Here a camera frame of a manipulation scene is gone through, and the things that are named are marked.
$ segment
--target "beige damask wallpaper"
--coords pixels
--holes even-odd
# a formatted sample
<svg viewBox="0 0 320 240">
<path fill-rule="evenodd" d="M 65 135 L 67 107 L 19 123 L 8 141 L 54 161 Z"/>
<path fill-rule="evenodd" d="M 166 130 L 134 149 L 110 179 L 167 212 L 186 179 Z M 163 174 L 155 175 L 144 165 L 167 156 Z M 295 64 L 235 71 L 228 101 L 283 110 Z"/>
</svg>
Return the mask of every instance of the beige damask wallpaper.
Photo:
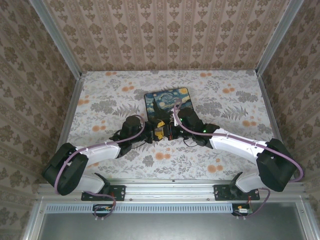
<svg viewBox="0 0 320 240">
<path fill-rule="evenodd" d="M 255 69 L 289 0 L 44 0 L 82 71 Z"/>
<path fill-rule="evenodd" d="M 305 0 L 263 73 L 282 139 L 320 219 L 320 1 Z"/>
<path fill-rule="evenodd" d="M 24 232 L 75 79 L 27 0 L 0 1 L 0 239 Z"/>
</svg>

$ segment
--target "white arm segment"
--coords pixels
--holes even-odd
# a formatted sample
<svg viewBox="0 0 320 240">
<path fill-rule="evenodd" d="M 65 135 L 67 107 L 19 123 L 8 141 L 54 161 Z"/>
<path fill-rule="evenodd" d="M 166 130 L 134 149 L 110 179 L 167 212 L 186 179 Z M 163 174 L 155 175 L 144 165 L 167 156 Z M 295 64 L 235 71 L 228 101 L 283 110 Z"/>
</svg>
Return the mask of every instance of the white arm segment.
<svg viewBox="0 0 320 240">
<path fill-rule="evenodd" d="M 113 143 L 112 145 L 105 145 L 88 151 L 83 151 L 82 154 L 87 155 L 88 163 L 87 166 L 101 162 L 106 159 L 115 159 L 118 157 L 120 152 L 120 147 L 118 144 Z M 78 186 L 74 189 L 74 192 L 92 192 L 98 193 L 105 185 L 104 181 L 96 175 L 87 176 L 82 175 Z"/>
<path fill-rule="evenodd" d="M 214 131 L 215 134 L 228 134 L 229 136 L 236 136 L 238 138 L 255 142 L 257 144 L 267 146 L 265 141 L 257 141 L 242 136 L 229 133 L 223 128 L 219 128 Z M 228 151 L 235 155 L 238 155 L 242 158 L 248 159 L 250 162 L 255 164 L 255 167 L 248 172 L 242 173 L 239 178 L 236 180 L 235 185 L 243 192 L 247 193 L 253 189 L 265 188 L 266 185 L 263 184 L 259 176 L 259 171 L 257 168 L 256 159 L 258 153 L 263 152 L 263 148 L 256 147 L 254 145 L 230 138 L 225 136 L 212 136 L 210 143 L 213 148 Z"/>
</svg>

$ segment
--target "painting print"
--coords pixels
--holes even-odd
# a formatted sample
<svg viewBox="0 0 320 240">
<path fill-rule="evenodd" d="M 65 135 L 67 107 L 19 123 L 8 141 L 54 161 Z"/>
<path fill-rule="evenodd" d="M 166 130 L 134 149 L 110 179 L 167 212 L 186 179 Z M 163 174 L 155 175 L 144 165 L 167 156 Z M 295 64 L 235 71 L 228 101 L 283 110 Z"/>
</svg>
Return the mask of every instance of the painting print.
<svg viewBox="0 0 320 240">
<path fill-rule="evenodd" d="M 178 88 L 166 91 L 151 92 L 144 95 L 148 120 L 159 119 L 168 123 L 171 119 L 171 111 L 177 99 L 182 99 L 180 109 L 193 109 L 187 88 Z"/>
</svg>

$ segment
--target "floral table surface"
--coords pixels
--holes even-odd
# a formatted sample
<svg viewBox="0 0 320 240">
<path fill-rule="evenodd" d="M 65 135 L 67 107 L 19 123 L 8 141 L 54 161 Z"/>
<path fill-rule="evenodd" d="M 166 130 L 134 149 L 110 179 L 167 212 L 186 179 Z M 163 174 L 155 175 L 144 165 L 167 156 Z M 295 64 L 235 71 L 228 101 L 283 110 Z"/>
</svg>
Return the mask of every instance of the floral table surface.
<svg viewBox="0 0 320 240">
<path fill-rule="evenodd" d="M 268 141 L 273 137 L 253 70 L 93 71 L 85 77 L 68 142 L 76 146 L 103 142 L 122 127 L 127 116 L 139 114 L 147 120 L 144 94 L 176 88 L 188 88 L 204 123 L 246 138 Z M 186 142 L 195 144 L 190 139 Z M 227 151 L 165 139 L 90 165 L 85 173 L 117 179 L 230 180 L 253 166 Z"/>
</svg>

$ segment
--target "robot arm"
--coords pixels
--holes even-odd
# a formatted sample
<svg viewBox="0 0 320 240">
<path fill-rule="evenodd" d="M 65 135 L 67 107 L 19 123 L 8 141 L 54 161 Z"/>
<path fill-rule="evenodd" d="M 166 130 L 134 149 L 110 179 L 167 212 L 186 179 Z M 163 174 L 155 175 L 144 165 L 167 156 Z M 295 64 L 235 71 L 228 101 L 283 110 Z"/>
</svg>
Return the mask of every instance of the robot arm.
<svg viewBox="0 0 320 240">
<path fill-rule="evenodd" d="M 274 191 L 282 192 L 296 167 L 286 159 L 272 154 L 271 152 L 228 136 L 236 136 L 251 142 L 256 142 L 276 150 L 291 158 L 291 155 L 284 145 L 277 139 L 269 142 L 251 140 L 245 137 L 237 136 L 220 128 L 214 124 L 204 124 L 191 108 L 183 108 L 179 111 L 178 117 L 183 125 L 197 133 L 208 134 L 226 134 L 225 136 L 199 136 L 190 134 L 175 124 L 176 120 L 164 123 L 161 120 L 153 119 L 145 122 L 144 131 L 136 138 L 121 142 L 119 144 L 110 142 L 92 149 L 87 149 L 76 154 L 71 163 L 63 170 L 58 181 L 57 190 L 61 195 L 67 195 L 72 191 L 90 191 L 92 193 L 101 193 L 108 181 L 101 175 L 97 177 L 83 175 L 86 166 L 98 163 L 105 159 L 116 159 L 122 157 L 131 150 L 133 143 L 145 141 L 151 144 L 153 141 L 160 141 L 163 137 L 169 140 L 177 138 L 192 138 L 199 146 L 208 147 L 231 152 L 240 157 L 248 159 L 255 164 L 255 167 L 248 172 L 240 172 L 232 181 L 235 192 L 239 194 L 248 193 L 257 188 L 268 187 Z M 119 141 L 134 136 L 141 129 L 140 121 L 135 116 L 129 116 L 122 125 L 122 129 L 117 131 L 110 139 Z M 81 146 L 75 147 L 70 143 L 63 144 L 50 160 L 42 176 L 52 185 L 55 185 L 57 175 L 60 172 L 65 160 Z"/>
</svg>

